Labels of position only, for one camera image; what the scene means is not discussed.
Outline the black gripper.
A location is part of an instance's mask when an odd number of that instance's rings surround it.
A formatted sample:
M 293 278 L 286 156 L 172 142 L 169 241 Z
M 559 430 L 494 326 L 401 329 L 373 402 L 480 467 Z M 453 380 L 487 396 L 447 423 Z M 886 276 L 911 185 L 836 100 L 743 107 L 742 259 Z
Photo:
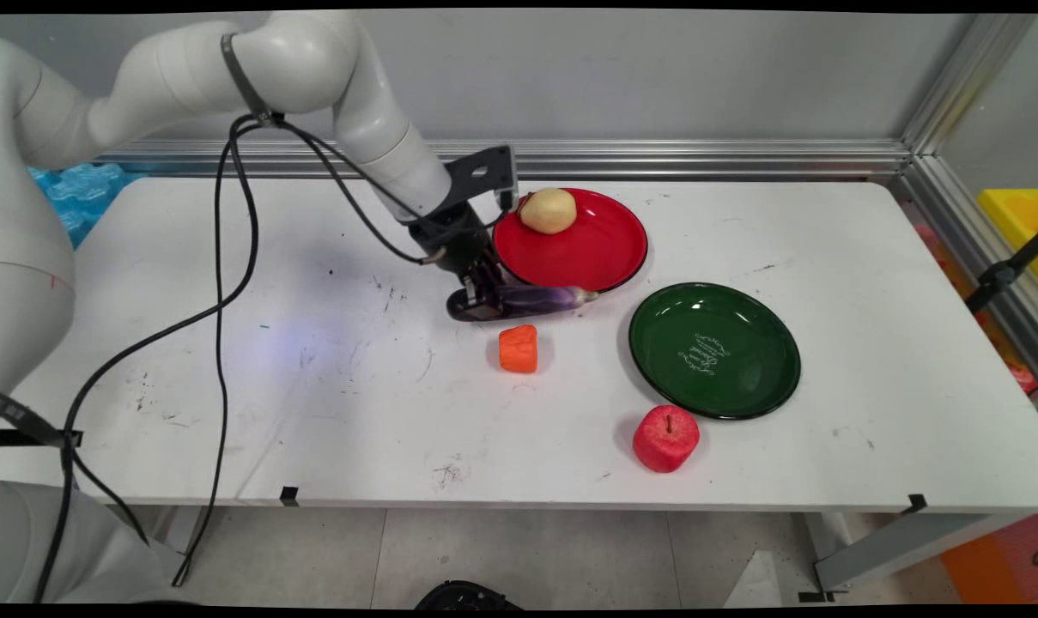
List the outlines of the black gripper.
M 496 320 L 496 289 L 511 281 L 474 208 L 437 209 L 406 230 L 429 258 L 441 253 L 435 266 L 458 276 L 460 287 L 446 299 L 448 316 L 459 322 Z

